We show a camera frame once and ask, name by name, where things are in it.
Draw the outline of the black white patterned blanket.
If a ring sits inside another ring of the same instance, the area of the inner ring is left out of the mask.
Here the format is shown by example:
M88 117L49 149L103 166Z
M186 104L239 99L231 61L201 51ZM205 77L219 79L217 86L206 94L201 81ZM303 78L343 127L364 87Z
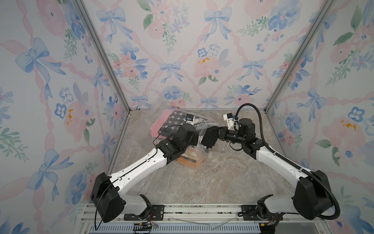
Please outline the black white patterned blanket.
M158 134L163 137L169 137L170 135L173 135L177 132L180 126L182 126L184 123L186 123L186 114L190 114L187 112L183 112L180 110L175 110L173 113L169 116L167 121L163 124L161 129L158 131ZM194 126L196 128L202 126L206 122L206 118L195 116L194 120Z

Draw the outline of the clear plastic vacuum bag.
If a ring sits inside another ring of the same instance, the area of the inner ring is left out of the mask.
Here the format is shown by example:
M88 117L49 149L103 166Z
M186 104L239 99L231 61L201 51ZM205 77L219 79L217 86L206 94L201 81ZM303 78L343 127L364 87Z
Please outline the clear plastic vacuum bag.
M203 145L203 138L209 128L219 126L212 118L159 105L146 115L145 121L153 145L164 154L166 164L176 161L199 168L211 156L211 147Z

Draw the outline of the pink fluffy blanket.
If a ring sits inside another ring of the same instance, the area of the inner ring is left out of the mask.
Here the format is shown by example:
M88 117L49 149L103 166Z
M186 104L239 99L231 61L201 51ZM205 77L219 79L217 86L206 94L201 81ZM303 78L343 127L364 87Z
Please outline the pink fluffy blanket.
M167 121L169 116L173 113L173 110L166 109L161 112L156 122L150 127L151 136L156 138L158 136L158 131L161 129L163 124Z

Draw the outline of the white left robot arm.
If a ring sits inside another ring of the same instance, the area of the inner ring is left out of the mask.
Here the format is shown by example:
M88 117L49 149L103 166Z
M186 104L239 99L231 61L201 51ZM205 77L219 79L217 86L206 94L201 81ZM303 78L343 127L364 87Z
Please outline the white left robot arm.
M190 147L198 143L196 128L184 123L171 138L160 141L143 158L111 175L99 174L94 182L91 200L95 205L96 216L108 223L119 215L135 215L147 219L153 208L145 195L130 196L127 192L138 182L154 171L166 166Z

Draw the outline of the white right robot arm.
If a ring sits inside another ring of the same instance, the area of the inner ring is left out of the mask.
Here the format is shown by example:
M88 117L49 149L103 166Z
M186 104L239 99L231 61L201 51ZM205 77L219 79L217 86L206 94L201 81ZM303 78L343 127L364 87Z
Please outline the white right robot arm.
M340 207L331 191L327 175L322 171L313 172L301 167L272 149L256 137L255 124L251 119L239 120L237 130L210 127L201 144L210 149L217 140L240 144L242 151L275 170L294 187L293 195L267 195L258 200L255 212L258 218L268 220L275 214L298 214L308 220L317 217L336 219L340 216Z

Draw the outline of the orange cream striped blanket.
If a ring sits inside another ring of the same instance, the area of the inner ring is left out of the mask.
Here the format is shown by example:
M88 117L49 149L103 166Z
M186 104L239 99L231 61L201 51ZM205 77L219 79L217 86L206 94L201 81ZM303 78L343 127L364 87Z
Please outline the orange cream striped blanket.
M206 152L197 146L190 146L176 161L190 168L200 168L206 159Z

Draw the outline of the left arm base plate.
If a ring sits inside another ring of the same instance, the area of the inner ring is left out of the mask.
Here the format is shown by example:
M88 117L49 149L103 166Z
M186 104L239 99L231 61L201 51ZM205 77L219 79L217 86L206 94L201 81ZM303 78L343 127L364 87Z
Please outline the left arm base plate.
M125 221L162 221L164 219L165 205L151 205L140 215L125 214Z

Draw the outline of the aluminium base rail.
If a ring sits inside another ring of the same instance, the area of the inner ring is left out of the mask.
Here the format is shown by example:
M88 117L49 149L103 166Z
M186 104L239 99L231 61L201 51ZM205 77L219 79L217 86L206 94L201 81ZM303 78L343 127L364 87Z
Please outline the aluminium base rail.
M165 203L155 204L147 219L121 214L104 223L88 205L77 234L330 234L326 221L307 220L300 215L285 214L268 222L254 214L254 204L235 203ZM268 228L266 224L275 224Z

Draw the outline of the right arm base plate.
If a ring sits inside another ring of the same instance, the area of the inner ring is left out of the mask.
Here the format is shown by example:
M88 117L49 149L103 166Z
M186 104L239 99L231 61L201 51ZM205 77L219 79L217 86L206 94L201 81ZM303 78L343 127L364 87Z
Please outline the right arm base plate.
M276 221L280 213L270 213L266 208L258 205L241 205L241 211L238 213L245 221Z

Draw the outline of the left aluminium corner post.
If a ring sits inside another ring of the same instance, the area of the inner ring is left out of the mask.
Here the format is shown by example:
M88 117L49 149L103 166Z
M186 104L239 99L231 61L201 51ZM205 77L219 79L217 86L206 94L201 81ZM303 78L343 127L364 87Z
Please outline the left aluminium corner post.
M84 1L73 0L72 3L74 5L74 7L77 9L78 15L80 16L83 25L88 30L88 34L91 38L93 46L94 46L96 52L98 53L98 57L101 60L101 62L103 64L103 67L104 67L105 71L107 72L107 74L109 76L110 81L113 83L113 85L115 87L115 91L117 92L117 94L119 96L119 100L121 101L121 103L123 104L123 106L125 108L125 112L127 114L129 114L130 113L129 105L128 105L126 99L125 99L125 96L124 96L123 90L121 89L120 83L119 83L119 81L117 80L117 78L114 74L114 70L110 65L108 56L105 53L105 49L104 49L104 47L103 47L103 45L100 41L99 35L98 35L98 33L95 29L95 26L92 22L91 17L89 15L88 11L87 11L87 8L84 4Z

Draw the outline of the aluminium corner post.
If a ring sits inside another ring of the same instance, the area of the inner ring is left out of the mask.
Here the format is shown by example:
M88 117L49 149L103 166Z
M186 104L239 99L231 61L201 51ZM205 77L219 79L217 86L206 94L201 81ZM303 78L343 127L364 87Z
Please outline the aluminium corner post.
M292 73L296 69L297 65L299 64L299 61L303 58L304 54L307 52L312 39L314 38L314 36L317 35L321 25L323 24L323 22L326 20L327 16L329 15L329 12L331 11L331 8L334 5L334 3L335 1L333 0L327 0L327 1L322 2L321 8L317 12L314 22L308 28L308 31L305 34L304 40L300 43L300 46L295 52L294 57L291 60L289 67L284 72L284 75L280 79L279 84L276 86L274 93L271 95L269 102L264 108L264 111L266 114L271 112L271 108L275 105L275 102L279 94L281 93L283 87L288 82L289 77L292 75Z
M121 103L123 104L123 106L125 108L125 112L127 114L129 114L130 113L129 105L128 105L126 99L125 99L125 96L124 96L123 90L121 89L120 83L119 83L119 81L117 80L117 78L114 74L114 70L110 65L108 56L105 53L105 49L104 49L104 47L103 47L103 45L100 41L99 35L98 35L98 33L95 29L95 26L92 22L91 17L89 15L88 11L87 11L87 8L84 4L84 1L73 0L72 3L74 5L74 7L77 9L78 15L80 16L83 25L88 30L88 34L91 38L93 46L94 46L96 52L98 53L98 57L101 60L101 62L103 64L103 67L104 67L105 71L107 72L107 74L109 76L110 81L113 83L113 85L115 87L115 91L117 92L117 94L119 96L119 100L121 101Z

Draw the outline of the right aluminium corner post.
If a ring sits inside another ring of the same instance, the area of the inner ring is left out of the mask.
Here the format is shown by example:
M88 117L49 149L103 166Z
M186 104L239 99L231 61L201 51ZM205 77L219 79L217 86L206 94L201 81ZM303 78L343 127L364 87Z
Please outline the right aluminium corner post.
M300 43L300 46L295 52L294 57L291 60L289 67L284 72L284 75L280 79L279 84L276 86L274 93L271 95L269 102L264 108L264 111L266 114L271 112L271 108L275 105L275 102L279 94L281 93L283 87L288 82L289 77L292 75L292 73L296 69L297 65L299 64L299 61L303 58L304 54L307 52L312 39L314 38L314 36L317 35L321 25L323 24L323 22L326 20L327 16L329 15L329 12L331 11L331 8L334 5L334 3L335 1L333 0L327 0L327 1L322 2L321 8L317 12L314 22L308 28L308 31L305 34L304 40Z

